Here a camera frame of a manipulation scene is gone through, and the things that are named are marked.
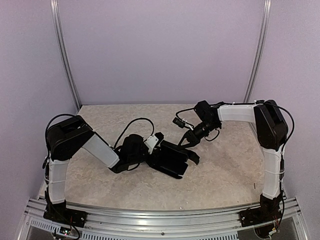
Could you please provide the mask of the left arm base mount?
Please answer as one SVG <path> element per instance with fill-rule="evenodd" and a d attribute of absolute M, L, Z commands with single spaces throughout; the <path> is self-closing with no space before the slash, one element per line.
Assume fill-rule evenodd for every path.
<path fill-rule="evenodd" d="M 60 224 L 83 228 L 88 213 L 82 210 L 67 208 L 66 203 L 66 201 L 58 204 L 48 202 L 43 218 Z"/>

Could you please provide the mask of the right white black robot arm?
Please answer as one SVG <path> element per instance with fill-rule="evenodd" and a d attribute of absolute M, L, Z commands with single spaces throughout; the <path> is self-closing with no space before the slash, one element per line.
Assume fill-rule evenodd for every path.
<path fill-rule="evenodd" d="M 173 123 L 180 128 L 187 128 L 178 147 L 192 148 L 212 131 L 219 131 L 223 122 L 244 122 L 255 125 L 257 141 L 264 157 L 264 185 L 260 195 L 260 206 L 256 218 L 266 222 L 271 218 L 283 199 L 283 177 L 285 174 L 285 146 L 293 134 L 282 115 L 285 108 L 274 100 L 256 100 L 250 103 L 218 102 L 209 104 L 203 100 L 192 110 L 200 123 L 196 126 L 176 116 Z"/>

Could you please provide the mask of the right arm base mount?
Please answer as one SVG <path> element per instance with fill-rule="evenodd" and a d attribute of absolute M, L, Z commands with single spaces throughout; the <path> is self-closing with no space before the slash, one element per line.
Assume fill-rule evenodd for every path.
<path fill-rule="evenodd" d="M 282 216 L 280 210 L 282 200 L 283 196 L 281 194 L 273 199 L 269 199 L 261 194 L 258 207 L 249 207 L 239 212 L 241 226 L 248 227 L 280 219 Z"/>

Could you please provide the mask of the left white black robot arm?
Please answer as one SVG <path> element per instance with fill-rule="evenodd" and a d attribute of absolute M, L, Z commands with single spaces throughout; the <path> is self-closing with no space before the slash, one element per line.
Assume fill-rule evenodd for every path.
<path fill-rule="evenodd" d="M 70 218 L 69 209 L 62 204 L 66 201 L 67 169 L 74 155 L 84 150 L 118 174 L 134 170 L 147 161 L 164 140 L 161 132 L 153 131 L 147 138 L 131 134 L 122 145 L 111 146 L 82 116 L 64 113 L 63 117 L 64 120 L 54 123 L 59 118 L 56 115 L 46 126 L 44 137 L 47 157 L 42 166 L 45 169 L 45 198 L 52 204 L 49 212 L 61 223 Z"/>

